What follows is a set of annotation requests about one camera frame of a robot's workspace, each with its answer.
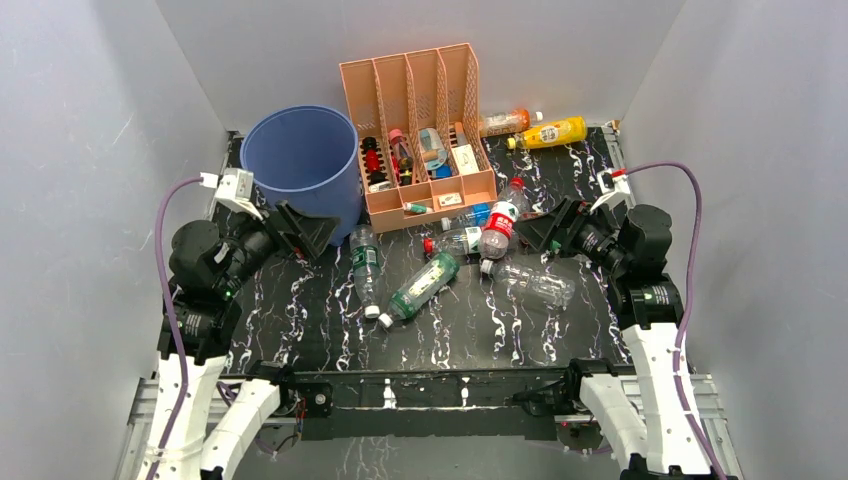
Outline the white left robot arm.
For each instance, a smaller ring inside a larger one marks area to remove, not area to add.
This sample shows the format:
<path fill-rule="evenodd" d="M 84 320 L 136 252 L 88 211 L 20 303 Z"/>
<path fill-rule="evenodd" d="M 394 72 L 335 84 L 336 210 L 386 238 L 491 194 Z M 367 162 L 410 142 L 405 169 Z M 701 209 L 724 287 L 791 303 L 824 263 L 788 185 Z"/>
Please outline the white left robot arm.
<path fill-rule="evenodd" d="M 258 365 L 223 418 L 207 428 L 242 314 L 238 291 L 275 256 L 320 256 L 340 225 L 337 217 L 306 215 L 285 201 L 235 217 L 228 233 L 210 220 L 195 220 L 172 237 L 158 391 L 141 479 L 229 479 L 263 423 L 306 402 L 290 367 Z"/>

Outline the yellow drink bottle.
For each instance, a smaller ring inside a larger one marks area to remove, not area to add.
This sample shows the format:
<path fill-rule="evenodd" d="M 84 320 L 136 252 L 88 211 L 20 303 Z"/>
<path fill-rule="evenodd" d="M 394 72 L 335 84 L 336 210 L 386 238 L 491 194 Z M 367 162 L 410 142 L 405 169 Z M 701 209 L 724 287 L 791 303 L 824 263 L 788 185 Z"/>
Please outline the yellow drink bottle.
<path fill-rule="evenodd" d="M 541 149 L 581 142 L 588 135 L 583 117 L 569 117 L 535 126 L 507 138 L 507 148 Z"/>

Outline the small white card box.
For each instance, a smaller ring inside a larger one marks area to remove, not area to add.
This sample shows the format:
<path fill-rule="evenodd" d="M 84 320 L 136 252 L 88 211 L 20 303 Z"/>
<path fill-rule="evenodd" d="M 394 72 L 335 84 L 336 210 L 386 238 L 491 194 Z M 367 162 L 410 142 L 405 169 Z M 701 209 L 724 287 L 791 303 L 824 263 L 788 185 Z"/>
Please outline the small white card box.
<path fill-rule="evenodd" d="M 463 203 L 462 196 L 458 192 L 440 195 L 437 197 L 437 200 L 441 207 L 449 207 Z"/>

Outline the clear bottle red label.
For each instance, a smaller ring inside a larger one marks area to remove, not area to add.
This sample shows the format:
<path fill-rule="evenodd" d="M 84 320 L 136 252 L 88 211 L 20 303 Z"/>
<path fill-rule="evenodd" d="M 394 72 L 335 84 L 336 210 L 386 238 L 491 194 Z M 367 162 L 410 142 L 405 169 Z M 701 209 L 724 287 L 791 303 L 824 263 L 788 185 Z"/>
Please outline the clear bottle red label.
<path fill-rule="evenodd" d="M 524 181 L 512 178 L 491 207 L 482 228 L 479 250 L 483 274 L 490 274 L 494 263 L 506 255 L 512 242 L 514 224 L 529 210 Z"/>

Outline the orange drink bottle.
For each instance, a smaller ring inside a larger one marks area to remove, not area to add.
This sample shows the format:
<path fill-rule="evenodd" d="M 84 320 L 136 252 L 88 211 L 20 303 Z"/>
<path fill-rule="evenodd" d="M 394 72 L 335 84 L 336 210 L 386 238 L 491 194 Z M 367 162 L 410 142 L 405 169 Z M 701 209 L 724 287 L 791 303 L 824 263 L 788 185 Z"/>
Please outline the orange drink bottle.
<path fill-rule="evenodd" d="M 489 114 L 480 118 L 479 134 L 481 137 L 490 137 L 520 133 L 543 120 L 544 115 L 541 111 L 526 109 Z"/>

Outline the green plastic bottle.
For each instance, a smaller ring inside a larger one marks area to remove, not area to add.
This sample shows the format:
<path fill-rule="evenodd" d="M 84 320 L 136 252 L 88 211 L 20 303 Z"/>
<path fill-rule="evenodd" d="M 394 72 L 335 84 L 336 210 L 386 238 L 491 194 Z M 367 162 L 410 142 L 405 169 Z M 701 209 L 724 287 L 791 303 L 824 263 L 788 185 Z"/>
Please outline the green plastic bottle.
<path fill-rule="evenodd" d="M 455 257 L 440 252 L 408 279 L 390 297 L 385 312 L 378 323 L 385 329 L 395 323 L 411 319 L 442 287 L 458 273 L 460 265 Z"/>

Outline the clear bottle dark green label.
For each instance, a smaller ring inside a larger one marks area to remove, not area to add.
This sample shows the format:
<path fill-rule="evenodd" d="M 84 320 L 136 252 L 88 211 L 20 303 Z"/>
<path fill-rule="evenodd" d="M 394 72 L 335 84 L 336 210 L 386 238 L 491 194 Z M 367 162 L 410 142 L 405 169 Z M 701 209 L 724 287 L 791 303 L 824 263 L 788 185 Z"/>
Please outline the clear bottle dark green label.
<path fill-rule="evenodd" d="M 376 234 L 371 225 L 357 225 L 349 237 L 354 288 L 367 319 L 381 314 L 382 267 Z"/>

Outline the clear unlabelled plastic bottle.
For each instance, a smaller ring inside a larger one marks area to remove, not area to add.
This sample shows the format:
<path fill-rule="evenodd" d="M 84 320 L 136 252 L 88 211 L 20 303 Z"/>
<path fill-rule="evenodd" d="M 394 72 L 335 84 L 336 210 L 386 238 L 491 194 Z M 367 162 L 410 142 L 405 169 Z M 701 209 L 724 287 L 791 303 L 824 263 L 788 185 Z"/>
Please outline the clear unlabelled plastic bottle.
<path fill-rule="evenodd" d="M 570 279 L 514 261 L 485 259 L 480 263 L 480 271 L 511 293 L 529 294 L 562 309 L 568 306 L 576 291 Z"/>

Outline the clear bottle red cap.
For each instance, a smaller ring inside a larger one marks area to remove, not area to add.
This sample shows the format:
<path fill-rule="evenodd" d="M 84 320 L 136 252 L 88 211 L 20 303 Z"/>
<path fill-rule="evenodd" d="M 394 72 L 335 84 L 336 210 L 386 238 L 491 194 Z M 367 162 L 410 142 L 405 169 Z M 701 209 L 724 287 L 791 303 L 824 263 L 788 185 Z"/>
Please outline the clear bottle red cap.
<path fill-rule="evenodd" d="M 453 229 L 433 238 L 425 238 L 423 249 L 427 255 L 441 252 L 450 253 L 453 256 L 478 254 L 481 237 L 480 227 Z"/>

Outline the clear bottle blue label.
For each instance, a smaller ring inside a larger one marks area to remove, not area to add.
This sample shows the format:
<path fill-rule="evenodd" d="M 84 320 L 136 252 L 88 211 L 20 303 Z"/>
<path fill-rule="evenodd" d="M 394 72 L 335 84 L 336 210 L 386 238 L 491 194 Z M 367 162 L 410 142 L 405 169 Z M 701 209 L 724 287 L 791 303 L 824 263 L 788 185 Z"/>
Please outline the clear bottle blue label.
<path fill-rule="evenodd" d="M 453 217 L 443 217 L 440 221 L 443 231 L 459 228 L 482 227 L 491 209 L 487 203 L 474 204 L 459 210 Z"/>

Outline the blue plastic bin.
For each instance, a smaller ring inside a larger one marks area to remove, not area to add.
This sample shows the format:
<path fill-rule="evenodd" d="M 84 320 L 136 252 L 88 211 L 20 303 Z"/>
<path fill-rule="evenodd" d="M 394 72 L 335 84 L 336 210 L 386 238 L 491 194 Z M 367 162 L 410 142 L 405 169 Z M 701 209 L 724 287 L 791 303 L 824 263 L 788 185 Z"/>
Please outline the blue plastic bin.
<path fill-rule="evenodd" d="M 299 105 L 257 123 L 242 141 L 240 161 L 268 204 L 285 200 L 305 215 L 338 218 L 329 244 L 340 246 L 363 210 L 359 146 L 345 115 Z"/>

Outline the peach plastic desk organizer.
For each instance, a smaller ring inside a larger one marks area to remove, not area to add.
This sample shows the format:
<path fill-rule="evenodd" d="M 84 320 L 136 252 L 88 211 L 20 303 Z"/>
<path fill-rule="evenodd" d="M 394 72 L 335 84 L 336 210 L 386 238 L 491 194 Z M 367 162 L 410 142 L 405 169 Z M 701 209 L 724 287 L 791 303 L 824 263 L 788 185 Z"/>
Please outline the peach plastic desk organizer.
<path fill-rule="evenodd" d="M 376 232 L 437 222 L 496 200 L 470 44 L 350 61 L 339 70 Z"/>

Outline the pink capped dark bottle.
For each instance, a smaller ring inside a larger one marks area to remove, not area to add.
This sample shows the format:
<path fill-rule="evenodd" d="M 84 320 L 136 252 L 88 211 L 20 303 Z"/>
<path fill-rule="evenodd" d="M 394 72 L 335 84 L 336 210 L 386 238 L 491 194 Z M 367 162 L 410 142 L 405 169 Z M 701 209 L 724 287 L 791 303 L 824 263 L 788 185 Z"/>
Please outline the pink capped dark bottle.
<path fill-rule="evenodd" d="M 409 186 L 413 183 L 414 159 L 408 142 L 400 129 L 393 129 L 388 133 L 390 147 L 400 186 Z"/>

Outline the light blue tape dispenser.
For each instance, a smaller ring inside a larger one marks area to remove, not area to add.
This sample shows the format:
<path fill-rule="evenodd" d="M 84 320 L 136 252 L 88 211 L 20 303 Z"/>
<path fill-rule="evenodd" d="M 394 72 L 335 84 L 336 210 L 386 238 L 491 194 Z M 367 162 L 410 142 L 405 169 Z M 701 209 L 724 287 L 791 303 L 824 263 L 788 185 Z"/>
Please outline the light blue tape dispenser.
<path fill-rule="evenodd" d="M 435 128 L 419 131 L 419 144 L 422 161 L 428 172 L 435 172 L 448 162 L 448 151 Z"/>

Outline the small green white tube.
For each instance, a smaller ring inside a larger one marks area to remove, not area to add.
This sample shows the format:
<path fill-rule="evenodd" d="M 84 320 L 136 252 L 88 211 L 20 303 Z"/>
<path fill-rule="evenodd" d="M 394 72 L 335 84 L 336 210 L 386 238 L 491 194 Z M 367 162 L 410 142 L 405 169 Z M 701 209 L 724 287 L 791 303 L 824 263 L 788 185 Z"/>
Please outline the small green white tube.
<path fill-rule="evenodd" d="M 403 204 L 403 210 L 410 215 L 422 215 L 434 212 L 432 207 L 410 202 Z"/>

